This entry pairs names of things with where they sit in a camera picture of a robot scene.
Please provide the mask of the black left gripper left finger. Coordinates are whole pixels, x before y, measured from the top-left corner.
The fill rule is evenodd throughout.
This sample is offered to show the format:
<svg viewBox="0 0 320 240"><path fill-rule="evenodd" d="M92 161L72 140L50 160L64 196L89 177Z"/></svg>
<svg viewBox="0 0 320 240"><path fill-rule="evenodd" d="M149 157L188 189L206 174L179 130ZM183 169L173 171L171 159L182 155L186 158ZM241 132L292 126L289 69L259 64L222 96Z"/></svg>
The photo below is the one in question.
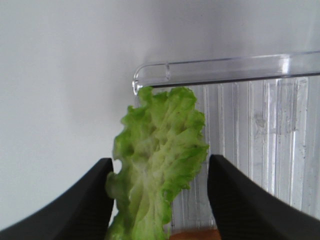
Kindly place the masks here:
<svg viewBox="0 0 320 240"><path fill-rule="evenodd" d="M105 184L111 158L100 159L71 188L51 203L0 232L2 240L103 240L114 200Z"/></svg>

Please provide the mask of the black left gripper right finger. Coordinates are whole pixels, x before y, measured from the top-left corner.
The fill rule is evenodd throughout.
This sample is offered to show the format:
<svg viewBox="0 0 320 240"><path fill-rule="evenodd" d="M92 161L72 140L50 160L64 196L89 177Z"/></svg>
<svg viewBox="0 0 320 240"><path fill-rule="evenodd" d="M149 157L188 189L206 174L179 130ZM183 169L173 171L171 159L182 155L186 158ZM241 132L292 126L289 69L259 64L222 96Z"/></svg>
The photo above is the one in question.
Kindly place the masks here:
<svg viewBox="0 0 320 240"><path fill-rule="evenodd" d="M223 240L318 240L320 221L272 196L222 155L211 155L207 195Z"/></svg>

